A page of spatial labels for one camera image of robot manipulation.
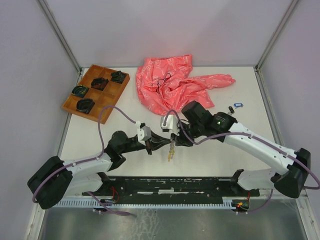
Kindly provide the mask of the large keyring with yellow handle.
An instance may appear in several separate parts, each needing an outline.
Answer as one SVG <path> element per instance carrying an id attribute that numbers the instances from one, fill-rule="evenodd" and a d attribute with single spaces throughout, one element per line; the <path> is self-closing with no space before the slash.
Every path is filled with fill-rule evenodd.
<path id="1" fill-rule="evenodd" d="M 169 144 L 168 157 L 167 157 L 168 158 L 168 162 L 170 162 L 173 159 L 174 155 L 175 155 L 175 147 L 176 147 L 176 142 L 173 139 L 171 139 L 171 142 Z"/>

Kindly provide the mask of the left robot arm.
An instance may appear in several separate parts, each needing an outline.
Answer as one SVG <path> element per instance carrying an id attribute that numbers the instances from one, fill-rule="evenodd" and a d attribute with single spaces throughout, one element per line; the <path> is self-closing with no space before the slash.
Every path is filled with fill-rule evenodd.
<path id="1" fill-rule="evenodd" d="M 27 182 L 33 194 L 32 201 L 47 210 L 67 196 L 84 192 L 106 195 L 111 183 L 101 174 L 119 168 L 126 160 L 124 153 L 145 150 L 151 155 L 170 142 L 143 127 L 133 137 L 128 137 L 124 131 L 114 132 L 102 152 L 85 159 L 61 160 L 52 156 Z"/>

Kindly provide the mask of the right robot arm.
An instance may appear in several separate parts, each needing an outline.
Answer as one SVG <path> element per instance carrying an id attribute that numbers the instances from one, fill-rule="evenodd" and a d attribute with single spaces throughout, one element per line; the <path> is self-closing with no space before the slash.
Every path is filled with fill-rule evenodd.
<path id="1" fill-rule="evenodd" d="M 184 106 L 182 114 L 187 123 L 183 123 L 174 110 L 161 121 L 162 130 L 171 133 L 176 145 L 191 147 L 199 137 L 205 141 L 218 140 L 269 166 L 262 170 L 237 170 L 235 180 L 229 183 L 231 193 L 240 196 L 255 189 L 276 189 L 290 198 L 300 196 L 311 173 L 311 153 L 307 149 L 294 150 L 269 141 L 245 127 L 232 112 L 211 114 L 197 101 Z"/>

